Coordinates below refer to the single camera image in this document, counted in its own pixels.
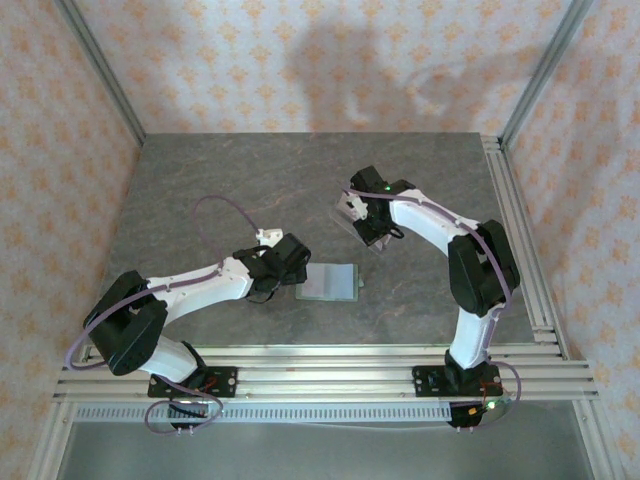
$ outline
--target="black joint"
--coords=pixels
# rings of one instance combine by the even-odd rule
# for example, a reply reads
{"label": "black joint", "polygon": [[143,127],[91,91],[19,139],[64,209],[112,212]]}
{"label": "black joint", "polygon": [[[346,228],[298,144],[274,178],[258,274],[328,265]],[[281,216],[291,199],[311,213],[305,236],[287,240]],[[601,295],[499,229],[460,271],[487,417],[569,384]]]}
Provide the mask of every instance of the black joint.
{"label": "black joint", "polygon": [[[406,180],[387,183],[373,165],[359,170],[351,177],[351,187],[359,192],[387,195],[399,195],[415,188]],[[386,235],[395,238],[404,237],[402,231],[391,220],[389,200],[364,196],[360,200],[367,204],[367,218],[356,220],[353,222],[353,227],[365,245],[371,246]]]}
{"label": "black joint", "polygon": [[[520,273],[516,266],[504,227],[495,220],[480,224],[477,233],[495,256],[509,292],[520,285]],[[453,238],[448,246],[449,282],[451,293],[458,305],[479,317],[489,309],[504,302],[505,295],[498,276],[478,242],[470,235]]]}
{"label": "black joint", "polygon": [[[495,382],[496,377],[500,378],[500,369],[487,362],[479,363],[473,368],[463,369],[447,350],[444,354],[444,364],[445,376],[456,395],[482,395],[483,384],[500,383],[500,381]],[[494,385],[489,388],[487,394],[492,396],[502,395],[502,387]]]}
{"label": "black joint", "polygon": [[[281,285],[295,285],[307,280],[311,252],[295,235],[287,233],[273,248],[257,249],[239,250],[233,254],[233,258],[240,260],[249,270],[253,279],[252,292],[272,293]],[[264,250],[264,253],[257,255],[259,250]]]}
{"label": "black joint", "polygon": [[[238,368],[198,366],[189,377],[180,383],[180,386],[215,397],[233,398],[238,387]],[[147,395],[150,398],[170,399],[198,397],[196,393],[174,388],[157,375],[151,375]]]}
{"label": "black joint", "polygon": [[[86,328],[102,312],[147,288],[138,272],[120,275],[84,321]],[[153,355],[167,318],[166,303],[149,294],[112,313],[90,334],[111,373],[126,375]]]}

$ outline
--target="aluminum frame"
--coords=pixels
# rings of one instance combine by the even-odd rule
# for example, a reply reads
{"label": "aluminum frame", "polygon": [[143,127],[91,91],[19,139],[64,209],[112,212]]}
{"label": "aluminum frame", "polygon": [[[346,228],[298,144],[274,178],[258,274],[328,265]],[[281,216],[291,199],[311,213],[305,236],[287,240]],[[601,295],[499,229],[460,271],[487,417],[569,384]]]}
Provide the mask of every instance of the aluminum frame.
{"label": "aluminum frame", "polygon": [[531,80],[527,84],[511,117],[507,121],[507,125],[500,137],[502,145],[509,147],[516,138],[522,124],[533,110],[536,100],[540,96],[549,78],[551,78],[565,50],[569,47],[573,35],[582,24],[582,20],[586,16],[592,3],[593,0],[573,0],[571,5],[569,5],[549,45],[542,54],[540,63],[538,63]]}
{"label": "aluminum frame", "polygon": [[127,95],[124,93],[118,78],[113,73],[106,56],[104,55],[93,32],[87,25],[80,8],[74,0],[54,0],[60,13],[69,24],[71,31],[76,36],[80,47],[84,50],[87,59],[93,66],[96,74],[102,80],[102,84],[109,93],[114,106],[118,109],[124,119],[131,135],[135,138],[138,146],[142,147],[146,137],[146,132],[138,116],[131,106]]}
{"label": "aluminum frame", "polygon": [[[570,359],[562,324],[549,295],[540,260],[533,243],[531,227],[522,203],[522,194],[511,171],[508,152],[500,149],[496,137],[482,137],[487,162],[497,192],[505,229],[522,272],[522,288],[531,320],[535,343],[496,345],[492,358],[514,365],[522,377],[522,401],[572,401],[595,478],[624,478],[615,444],[608,430],[604,410],[589,364]],[[344,346],[227,346],[199,347],[206,363],[239,367],[237,395],[225,403],[234,408],[261,405],[279,411],[291,405],[419,405],[411,378],[411,367],[441,364],[445,346],[425,345],[344,345]],[[96,361],[99,353],[87,345],[80,361]],[[511,391],[513,375],[504,371],[503,383]],[[106,368],[63,371],[56,386],[55,428],[44,436],[66,443],[73,420],[69,412],[83,405],[122,405],[140,408],[149,403],[146,396],[149,375],[135,372],[113,377]],[[443,397],[441,402],[453,401]],[[105,421],[117,419],[104,409]],[[39,455],[44,467],[35,472],[60,467],[63,448]]]}

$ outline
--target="patterned wallpaper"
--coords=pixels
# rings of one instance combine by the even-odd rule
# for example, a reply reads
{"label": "patterned wallpaper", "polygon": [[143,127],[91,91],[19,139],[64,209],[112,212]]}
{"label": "patterned wallpaper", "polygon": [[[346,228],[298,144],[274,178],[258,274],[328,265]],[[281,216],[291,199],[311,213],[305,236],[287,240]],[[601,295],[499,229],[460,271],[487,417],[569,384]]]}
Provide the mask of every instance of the patterned wallpaper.
{"label": "patterned wallpaper", "polygon": [[640,4],[600,1],[513,161],[576,354],[640,478]]}
{"label": "patterned wallpaper", "polygon": [[569,0],[80,0],[145,129],[501,133]]}
{"label": "patterned wallpaper", "polygon": [[0,478],[17,480],[138,148],[51,0],[3,0],[0,25]]}

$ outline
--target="wall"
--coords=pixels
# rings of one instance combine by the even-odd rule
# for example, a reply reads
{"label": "wall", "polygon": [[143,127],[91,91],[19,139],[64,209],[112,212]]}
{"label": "wall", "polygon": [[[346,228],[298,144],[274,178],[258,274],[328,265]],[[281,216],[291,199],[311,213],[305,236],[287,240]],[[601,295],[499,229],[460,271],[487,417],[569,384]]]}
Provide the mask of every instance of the wall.
{"label": "wall", "polygon": [[569,0],[80,0],[145,129],[497,135]]}
{"label": "wall", "polygon": [[0,3],[0,478],[26,477],[138,148],[51,0]]}
{"label": "wall", "polygon": [[596,2],[513,161],[572,347],[640,478],[640,5]]}

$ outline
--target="gray floor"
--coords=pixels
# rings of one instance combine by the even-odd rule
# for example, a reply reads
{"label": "gray floor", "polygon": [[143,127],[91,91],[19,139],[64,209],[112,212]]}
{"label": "gray floor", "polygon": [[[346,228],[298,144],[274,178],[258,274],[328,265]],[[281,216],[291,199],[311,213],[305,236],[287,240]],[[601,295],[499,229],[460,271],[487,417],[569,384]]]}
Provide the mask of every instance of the gray floor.
{"label": "gray floor", "polygon": [[[404,178],[461,215],[500,219],[477,134],[151,135],[105,286],[127,270],[166,276],[213,263],[189,212],[201,196],[221,193],[262,228],[294,233],[311,249],[311,261],[356,263],[365,287],[357,303],[296,300],[294,288],[284,287],[264,305],[213,305],[169,325],[168,337],[197,345],[449,343],[458,309],[446,258],[411,232],[375,255],[329,217],[339,185],[371,164],[386,180]],[[254,245],[251,229],[226,204],[203,206],[199,218],[225,255]],[[520,291],[514,300],[495,343],[533,340]]]}
{"label": "gray floor", "polygon": [[214,424],[177,438],[151,435],[142,424],[75,424],[58,479],[593,478],[571,402],[516,408],[473,434],[436,424],[416,431]]}

